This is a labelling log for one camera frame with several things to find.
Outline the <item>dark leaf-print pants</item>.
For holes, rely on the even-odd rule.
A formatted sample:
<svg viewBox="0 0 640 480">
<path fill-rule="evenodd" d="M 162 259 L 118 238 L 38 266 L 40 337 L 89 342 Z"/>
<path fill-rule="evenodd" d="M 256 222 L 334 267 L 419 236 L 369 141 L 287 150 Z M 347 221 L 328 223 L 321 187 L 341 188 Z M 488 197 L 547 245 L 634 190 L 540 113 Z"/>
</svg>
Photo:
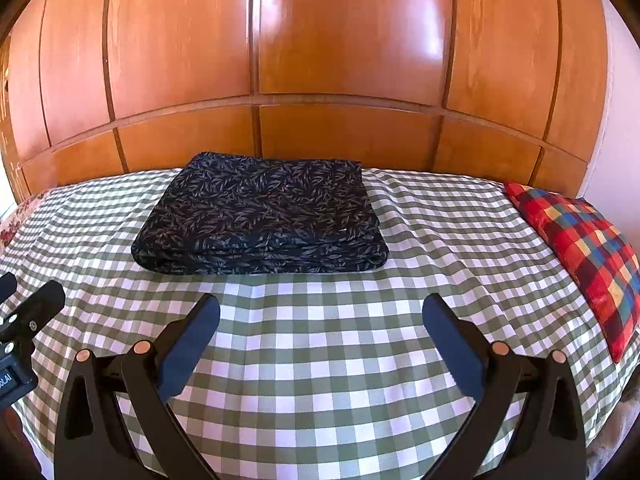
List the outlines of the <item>dark leaf-print pants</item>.
<svg viewBox="0 0 640 480">
<path fill-rule="evenodd" d="M 352 273 L 388 258 L 359 162 L 213 152 L 169 183 L 131 253 L 168 275 Z"/>
</svg>

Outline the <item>floral bedspread edge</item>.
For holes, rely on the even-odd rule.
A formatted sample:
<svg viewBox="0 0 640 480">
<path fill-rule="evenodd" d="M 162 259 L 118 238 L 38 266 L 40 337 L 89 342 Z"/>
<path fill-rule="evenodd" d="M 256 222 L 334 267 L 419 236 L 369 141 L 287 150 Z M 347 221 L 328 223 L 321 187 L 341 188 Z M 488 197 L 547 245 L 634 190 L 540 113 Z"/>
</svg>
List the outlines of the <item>floral bedspread edge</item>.
<svg viewBox="0 0 640 480">
<path fill-rule="evenodd" d="M 32 215 L 48 194 L 48 191 L 43 191 L 30 196 L 27 200 L 24 200 L 23 203 L 20 203 L 16 211 L 12 212 L 6 220 L 1 222 L 0 255 L 6 251 L 6 248 L 8 248 L 18 230 L 21 229 L 23 223 Z"/>
</svg>

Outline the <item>red plaid pillow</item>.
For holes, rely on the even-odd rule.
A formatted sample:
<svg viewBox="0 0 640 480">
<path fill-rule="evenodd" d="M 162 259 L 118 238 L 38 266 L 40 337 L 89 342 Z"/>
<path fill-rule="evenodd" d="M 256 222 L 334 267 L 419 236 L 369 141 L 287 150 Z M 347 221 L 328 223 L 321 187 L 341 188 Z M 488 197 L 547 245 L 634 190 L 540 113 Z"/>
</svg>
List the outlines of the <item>red plaid pillow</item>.
<svg viewBox="0 0 640 480">
<path fill-rule="evenodd" d="M 504 192 L 570 274 L 598 321 L 612 360 L 620 362 L 639 325 L 639 259 L 634 248 L 581 198 L 511 181 Z"/>
</svg>

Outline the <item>green white checkered bedsheet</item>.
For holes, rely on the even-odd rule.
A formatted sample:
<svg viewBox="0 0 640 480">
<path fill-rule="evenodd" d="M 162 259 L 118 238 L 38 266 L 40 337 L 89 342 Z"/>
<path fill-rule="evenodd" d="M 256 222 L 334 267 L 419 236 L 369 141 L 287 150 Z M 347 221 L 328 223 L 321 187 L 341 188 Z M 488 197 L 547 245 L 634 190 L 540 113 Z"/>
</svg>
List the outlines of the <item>green white checkered bedsheet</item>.
<svg viewBox="0 0 640 480">
<path fill-rule="evenodd" d="M 59 282 L 65 307 L 38 335 L 38 387 L 17 403 L 26 434 L 54 449 L 76 353 L 154 338 L 204 294 L 221 322 L 171 402 L 226 479 L 416 479 L 472 408 L 422 324 L 436 292 L 514 351 L 568 357 L 588 439 L 639 363 L 614 362 L 600 326 L 552 250 L 500 183 L 369 169 L 363 175 L 390 255 L 349 274 L 165 276 L 130 247 L 174 177 L 143 171 L 52 191 L 2 254 L 16 301 Z"/>
</svg>

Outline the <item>orange wooden wardrobe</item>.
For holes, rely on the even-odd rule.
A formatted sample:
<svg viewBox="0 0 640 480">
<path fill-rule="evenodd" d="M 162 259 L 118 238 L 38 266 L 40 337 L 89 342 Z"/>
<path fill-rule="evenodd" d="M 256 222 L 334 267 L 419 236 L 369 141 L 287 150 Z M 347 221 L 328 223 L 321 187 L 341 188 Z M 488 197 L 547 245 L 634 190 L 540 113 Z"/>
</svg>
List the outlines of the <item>orange wooden wardrobe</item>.
<svg viewBox="0 0 640 480">
<path fill-rule="evenodd" d="M 204 151 L 572 196 L 604 107 L 601 0 L 20 0 L 11 22 L 18 200 Z"/>
</svg>

